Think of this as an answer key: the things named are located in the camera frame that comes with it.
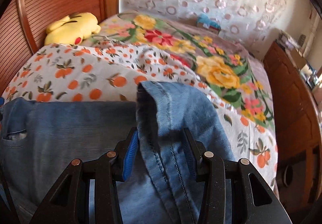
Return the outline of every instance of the wooden desk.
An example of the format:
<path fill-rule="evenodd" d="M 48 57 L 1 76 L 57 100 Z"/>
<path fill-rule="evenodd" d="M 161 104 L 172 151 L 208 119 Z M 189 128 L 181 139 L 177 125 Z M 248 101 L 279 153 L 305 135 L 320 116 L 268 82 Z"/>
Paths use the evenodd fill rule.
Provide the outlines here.
<path fill-rule="evenodd" d="M 322 134 L 318 107 L 298 69 L 276 42 L 268 50 L 263 63 L 273 94 L 279 163 L 291 161 L 301 154 L 306 156 L 301 207 L 307 207 L 311 202 L 310 193 L 314 192 L 317 199 L 322 191 Z M 319 155 L 318 168 L 313 163 L 316 150 Z M 319 178 L 313 185 L 315 174 Z"/>

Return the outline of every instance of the white sheet with orange print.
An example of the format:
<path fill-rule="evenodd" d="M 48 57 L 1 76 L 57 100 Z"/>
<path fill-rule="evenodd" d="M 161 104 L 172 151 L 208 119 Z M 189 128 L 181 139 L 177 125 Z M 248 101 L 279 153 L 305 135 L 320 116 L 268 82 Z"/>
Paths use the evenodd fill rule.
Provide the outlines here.
<path fill-rule="evenodd" d="M 41 48 L 15 75 L 3 97 L 37 101 L 136 101 L 143 80 L 180 82 L 198 88 L 217 109 L 236 159 L 248 158 L 273 188 L 276 141 L 224 103 L 198 75 L 156 47 L 107 42 L 106 48 L 52 44 Z"/>

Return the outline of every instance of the bed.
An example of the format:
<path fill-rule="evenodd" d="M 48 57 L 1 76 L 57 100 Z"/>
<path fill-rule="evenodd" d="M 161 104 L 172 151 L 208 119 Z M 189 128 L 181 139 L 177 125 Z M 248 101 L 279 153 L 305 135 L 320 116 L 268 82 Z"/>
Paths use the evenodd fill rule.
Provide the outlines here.
<path fill-rule="evenodd" d="M 278 150 L 263 65 L 204 29 L 118 9 L 119 0 L 11 0 L 0 19 L 0 94 L 6 101 L 135 101 L 141 80 L 190 84 L 214 104 L 236 158 L 248 158 L 273 188 Z M 73 12 L 93 13 L 102 31 L 82 45 L 41 48 L 46 26 Z"/>

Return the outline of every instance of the red cheek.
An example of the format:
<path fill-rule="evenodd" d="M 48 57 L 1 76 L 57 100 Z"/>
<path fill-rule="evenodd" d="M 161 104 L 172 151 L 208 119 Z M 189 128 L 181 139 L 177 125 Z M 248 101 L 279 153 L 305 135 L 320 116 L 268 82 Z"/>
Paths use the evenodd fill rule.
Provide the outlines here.
<path fill-rule="evenodd" d="M 77 37 L 74 44 L 79 44 L 81 42 L 81 40 L 82 40 L 81 37 Z"/>

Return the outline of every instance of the yellow plush toy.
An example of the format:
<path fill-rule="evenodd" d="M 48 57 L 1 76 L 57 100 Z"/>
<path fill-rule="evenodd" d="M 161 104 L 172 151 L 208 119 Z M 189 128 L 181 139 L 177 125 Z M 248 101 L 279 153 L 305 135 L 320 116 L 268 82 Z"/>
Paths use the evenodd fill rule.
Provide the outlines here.
<path fill-rule="evenodd" d="M 45 45 L 51 43 L 79 44 L 88 39 L 92 33 L 100 32 L 101 27 L 97 23 L 96 17 L 89 12 L 66 16 L 47 27 Z"/>

